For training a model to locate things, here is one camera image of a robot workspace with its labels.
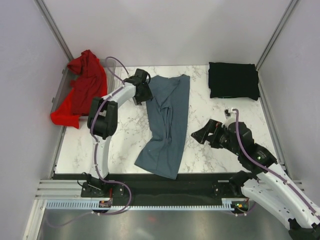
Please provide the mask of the clear plastic bin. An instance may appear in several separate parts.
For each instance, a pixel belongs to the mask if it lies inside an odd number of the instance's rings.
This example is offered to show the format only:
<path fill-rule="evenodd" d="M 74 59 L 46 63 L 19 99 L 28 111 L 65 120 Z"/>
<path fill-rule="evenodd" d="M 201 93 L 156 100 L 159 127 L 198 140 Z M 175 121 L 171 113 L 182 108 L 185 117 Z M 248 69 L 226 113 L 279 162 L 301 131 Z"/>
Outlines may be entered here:
<path fill-rule="evenodd" d="M 100 64 L 102 65 L 106 76 L 107 76 L 107 93 L 111 93 L 115 90 L 116 86 L 119 84 L 119 81 L 115 79 L 115 77 L 112 75 L 110 70 L 115 73 L 117 63 L 114 59 L 108 59 L 101 58 L 99 60 Z M 64 70 L 62 71 L 62 79 L 59 84 L 56 96 L 52 99 L 52 108 L 51 113 L 55 112 L 62 102 L 65 100 L 65 98 L 68 96 L 68 94 L 71 92 L 71 80 L 75 80 L 78 76 L 72 73 L 68 67 L 66 66 Z"/>

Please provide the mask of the blue-grey t shirt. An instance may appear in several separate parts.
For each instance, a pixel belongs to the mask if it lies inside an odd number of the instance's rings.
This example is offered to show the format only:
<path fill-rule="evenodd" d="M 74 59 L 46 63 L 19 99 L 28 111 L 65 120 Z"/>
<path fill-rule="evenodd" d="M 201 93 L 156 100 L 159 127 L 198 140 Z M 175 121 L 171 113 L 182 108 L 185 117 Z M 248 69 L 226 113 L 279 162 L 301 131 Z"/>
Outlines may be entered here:
<path fill-rule="evenodd" d="M 156 75 L 149 84 L 153 95 L 146 102 L 151 139 L 135 165 L 152 174 L 176 179 L 185 148 L 190 96 L 190 76 Z"/>

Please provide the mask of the red t shirt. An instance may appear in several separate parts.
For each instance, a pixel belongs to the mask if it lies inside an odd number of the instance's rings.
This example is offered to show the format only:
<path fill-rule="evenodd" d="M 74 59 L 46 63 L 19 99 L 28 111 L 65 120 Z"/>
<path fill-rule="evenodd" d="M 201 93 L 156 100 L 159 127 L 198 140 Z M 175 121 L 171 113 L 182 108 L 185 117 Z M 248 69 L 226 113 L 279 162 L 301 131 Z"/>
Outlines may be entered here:
<path fill-rule="evenodd" d="M 67 68 L 77 78 L 70 81 L 70 93 L 50 118 L 55 125 L 78 129 L 79 118 L 89 115 L 93 98 L 108 93 L 107 74 L 100 59 L 89 49 L 71 60 Z"/>

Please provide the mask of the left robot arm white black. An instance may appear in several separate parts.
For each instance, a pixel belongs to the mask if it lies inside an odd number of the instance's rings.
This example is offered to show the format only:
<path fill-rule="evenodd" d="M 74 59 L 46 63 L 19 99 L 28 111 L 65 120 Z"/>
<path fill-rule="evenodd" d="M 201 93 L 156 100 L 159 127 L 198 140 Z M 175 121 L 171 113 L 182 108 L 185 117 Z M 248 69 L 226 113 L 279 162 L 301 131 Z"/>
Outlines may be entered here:
<path fill-rule="evenodd" d="M 87 127 L 93 142 L 93 163 L 90 170 L 92 177 L 105 179 L 108 176 L 109 147 L 118 127 L 118 110 L 130 99 L 133 99 L 136 106 L 152 100 L 150 81 L 150 74 L 138 68 L 134 75 L 126 78 L 113 92 L 93 98 L 87 118 Z"/>

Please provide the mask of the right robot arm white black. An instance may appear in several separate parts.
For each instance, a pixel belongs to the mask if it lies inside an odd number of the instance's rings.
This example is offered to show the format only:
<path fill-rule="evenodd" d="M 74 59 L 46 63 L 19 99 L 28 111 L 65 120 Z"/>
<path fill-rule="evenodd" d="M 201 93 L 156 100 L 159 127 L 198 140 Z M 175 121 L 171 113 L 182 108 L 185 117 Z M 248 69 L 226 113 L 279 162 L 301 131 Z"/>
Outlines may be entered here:
<path fill-rule="evenodd" d="M 237 156 L 247 171 L 229 179 L 229 191 L 235 197 L 245 196 L 276 217 L 293 240 L 320 238 L 320 208 L 289 178 L 276 158 L 255 143 L 252 131 L 244 122 L 229 124 L 210 119 L 191 136 L 211 148 L 226 149 Z"/>

